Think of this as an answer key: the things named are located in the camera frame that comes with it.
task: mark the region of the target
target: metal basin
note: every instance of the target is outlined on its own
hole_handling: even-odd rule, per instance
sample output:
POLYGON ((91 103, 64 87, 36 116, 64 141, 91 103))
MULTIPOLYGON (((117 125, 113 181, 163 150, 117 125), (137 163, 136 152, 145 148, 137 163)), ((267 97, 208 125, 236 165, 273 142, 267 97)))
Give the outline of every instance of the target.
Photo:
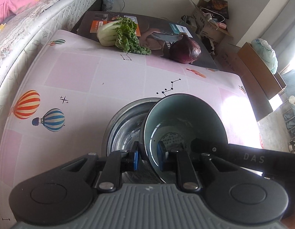
MULTIPOLYGON (((102 156, 112 151, 130 150, 135 141, 139 140, 140 129, 149 110, 160 98, 144 98, 134 101, 120 109, 109 122, 102 140, 102 156)), ((150 164, 139 159, 136 172, 122 174, 125 183, 161 183, 150 164)))

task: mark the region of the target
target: blue striped hot air balloon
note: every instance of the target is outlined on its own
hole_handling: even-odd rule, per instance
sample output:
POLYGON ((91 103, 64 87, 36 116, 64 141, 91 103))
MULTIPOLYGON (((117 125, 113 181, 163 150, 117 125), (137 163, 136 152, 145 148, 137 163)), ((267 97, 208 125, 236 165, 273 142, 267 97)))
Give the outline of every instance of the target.
POLYGON ((37 117, 32 120, 32 125, 38 126, 39 124, 43 124, 50 131, 59 131, 65 124, 65 116, 60 109, 53 108, 43 118, 37 117))

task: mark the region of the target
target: red striped hot air balloon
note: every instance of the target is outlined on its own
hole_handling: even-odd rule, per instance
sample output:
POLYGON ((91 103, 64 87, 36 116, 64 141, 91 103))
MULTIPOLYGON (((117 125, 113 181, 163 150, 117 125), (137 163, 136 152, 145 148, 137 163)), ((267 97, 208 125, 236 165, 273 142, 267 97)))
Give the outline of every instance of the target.
POLYGON ((12 107, 12 112, 18 119, 24 120, 36 112, 39 103, 39 94, 35 90, 29 90, 24 93, 15 106, 12 107))

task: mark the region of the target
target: gray curtain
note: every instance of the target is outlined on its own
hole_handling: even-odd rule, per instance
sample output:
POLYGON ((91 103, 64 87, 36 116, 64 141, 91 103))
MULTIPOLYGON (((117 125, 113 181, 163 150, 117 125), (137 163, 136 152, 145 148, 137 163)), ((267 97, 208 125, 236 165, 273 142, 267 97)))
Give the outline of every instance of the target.
POLYGON ((275 50, 278 72, 288 72, 288 64, 295 54, 295 0, 290 0, 272 25, 262 35, 275 50))

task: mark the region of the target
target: red onion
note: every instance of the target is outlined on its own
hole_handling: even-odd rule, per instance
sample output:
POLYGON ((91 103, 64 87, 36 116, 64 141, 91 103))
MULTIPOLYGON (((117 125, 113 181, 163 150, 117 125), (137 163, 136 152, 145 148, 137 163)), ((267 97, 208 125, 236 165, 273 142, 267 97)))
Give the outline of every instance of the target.
POLYGON ((198 43, 182 33, 182 39, 173 43, 170 48, 170 59, 179 63, 188 64, 198 59, 201 49, 198 43))

